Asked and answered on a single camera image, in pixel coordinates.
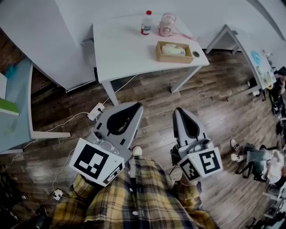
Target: sneaker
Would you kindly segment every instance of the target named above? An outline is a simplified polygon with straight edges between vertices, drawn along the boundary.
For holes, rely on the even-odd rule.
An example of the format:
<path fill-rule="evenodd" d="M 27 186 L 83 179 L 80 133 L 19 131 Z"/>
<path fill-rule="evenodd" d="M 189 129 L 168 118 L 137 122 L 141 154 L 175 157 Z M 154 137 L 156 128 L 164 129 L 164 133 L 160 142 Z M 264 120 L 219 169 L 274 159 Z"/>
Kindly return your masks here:
<path fill-rule="evenodd" d="M 232 161 L 236 161 L 236 162 L 241 162 L 245 159 L 245 156 L 244 155 L 239 155 L 239 154 L 235 154 L 235 153 L 232 153 L 231 154 L 231 160 Z"/>
<path fill-rule="evenodd" d="M 132 150 L 132 154 L 134 156 L 141 156 L 142 155 L 142 149 L 139 146 L 135 146 Z"/>
<path fill-rule="evenodd" d="M 240 150 L 240 145 L 234 139 L 231 139 L 231 147 L 237 152 Z"/>

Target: blue pants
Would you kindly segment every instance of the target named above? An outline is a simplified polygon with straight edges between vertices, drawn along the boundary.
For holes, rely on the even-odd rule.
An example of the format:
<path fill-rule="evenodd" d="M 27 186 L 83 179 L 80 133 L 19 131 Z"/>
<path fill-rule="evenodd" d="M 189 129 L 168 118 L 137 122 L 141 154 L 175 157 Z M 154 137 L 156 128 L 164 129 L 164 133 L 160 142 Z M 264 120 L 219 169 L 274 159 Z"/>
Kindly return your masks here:
<path fill-rule="evenodd" d="M 263 173 L 265 161 L 270 159 L 270 153 L 267 150 L 256 149 L 253 145 L 246 143 L 244 153 L 247 153 L 248 162 L 254 162 L 256 172 Z"/>

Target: tissue box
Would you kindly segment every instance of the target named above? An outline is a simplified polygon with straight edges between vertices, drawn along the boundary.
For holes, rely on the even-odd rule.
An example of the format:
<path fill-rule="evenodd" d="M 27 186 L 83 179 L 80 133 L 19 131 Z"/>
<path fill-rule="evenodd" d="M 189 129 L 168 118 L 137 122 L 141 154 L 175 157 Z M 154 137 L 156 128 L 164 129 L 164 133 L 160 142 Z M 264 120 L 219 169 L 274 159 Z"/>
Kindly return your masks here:
<path fill-rule="evenodd" d="M 175 45 L 182 47 L 186 51 L 186 56 L 164 55 L 162 53 L 161 48 L 166 44 L 175 44 Z M 188 44 L 181 44 L 181 43 L 174 43 L 174 42 L 158 41 L 157 46 L 156 46 L 156 55 L 157 55 L 158 62 L 189 64 L 194 59 Z"/>

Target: plaid shirt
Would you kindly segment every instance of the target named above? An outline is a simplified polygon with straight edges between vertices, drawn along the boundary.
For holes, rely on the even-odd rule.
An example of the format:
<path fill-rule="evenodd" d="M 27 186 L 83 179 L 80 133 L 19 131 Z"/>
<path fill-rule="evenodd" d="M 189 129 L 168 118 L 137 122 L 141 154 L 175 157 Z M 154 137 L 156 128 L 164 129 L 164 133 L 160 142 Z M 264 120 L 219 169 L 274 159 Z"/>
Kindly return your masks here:
<path fill-rule="evenodd" d="M 97 190 L 78 175 L 70 199 L 58 204 L 53 228 L 217 229 L 203 210 L 194 186 L 175 183 L 160 165 L 135 157 L 136 192 L 126 167 Z"/>

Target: white desk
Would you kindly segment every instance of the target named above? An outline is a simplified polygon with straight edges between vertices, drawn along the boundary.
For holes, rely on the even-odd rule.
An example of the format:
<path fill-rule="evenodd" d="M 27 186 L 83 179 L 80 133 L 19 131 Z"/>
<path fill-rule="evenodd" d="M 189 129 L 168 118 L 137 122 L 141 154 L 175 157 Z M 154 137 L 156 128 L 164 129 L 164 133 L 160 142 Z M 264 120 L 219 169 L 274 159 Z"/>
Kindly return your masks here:
<path fill-rule="evenodd" d="M 241 50 L 242 54 L 246 58 L 246 61 L 251 68 L 251 71 L 252 71 L 252 73 L 255 77 L 256 83 L 257 83 L 257 86 L 250 88 L 246 91 L 243 91 L 239 94 L 233 95 L 233 96 L 227 98 L 227 100 L 233 100 L 233 99 L 240 98 L 240 97 L 242 97 L 246 94 L 249 94 L 253 91 L 257 91 L 259 89 L 265 89 L 265 88 L 269 87 L 271 84 L 275 83 L 276 78 L 275 78 L 275 76 L 272 72 L 271 66 L 269 65 L 269 62 L 268 62 L 267 58 L 264 56 L 262 50 L 255 45 L 255 41 L 252 40 L 249 35 L 247 35 L 244 31 L 242 31 L 240 29 L 237 29 L 237 28 L 230 26 L 230 25 L 225 25 L 223 27 L 223 29 L 220 31 L 220 33 L 218 34 L 218 36 L 210 43 L 210 45 L 206 49 L 206 53 L 209 53 L 214 48 L 216 43 L 226 33 L 229 33 L 236 43 L 236 47 L 234 48 L 232 53 L 235 54 L 239 49 Z M 263 69 L 264 72 L 269 72 L 270 81 L 266 81 L 264 76 L 258 72 L 258 70 L 257 70 L 258 64 L 254 61 L 254 59 L 251 55 L 252 51 L 256 51 L 259 54 L 260 59 L 261 59 L 260 68 Z"/>
<path fill-rule="evenodd" d="M 153 15 L 151 33 L 147 36 L 140 33 L 142 16 L 119 17 L 93 24 L 98 80 L 114 105 L 118 105 L 118 100 L 110 83 L 112 80 L 141 73 L 190 67 L 187 74 L 171 88 L 174 93 L 202 66 L 210 64 L 198 42 L 182 36 L 159 36 L 158 25 L 161 17 Z M 177 18 L 176 26 L 181 33 L 192 36 L 180 18 Z M 158 41 L 189 44 L 191 51 L 197 51 L 200 57 L 195 57 L 190 64 L 159 63 L 156 61 L 155 51 Z"/>
<path fill-rule="evenodd" d="M 0 112 L 0 154 L 20 153 L 22 149 L 12 149 L 32 139 L 67 138 L 68 132 L 34 131 L 31 114 L 31 84 L 33 64 L 23 59 L 16 67 L 15 74 L 7 80 L 5 98 L 14 102 L 20 110 L 19 116 Z"/>

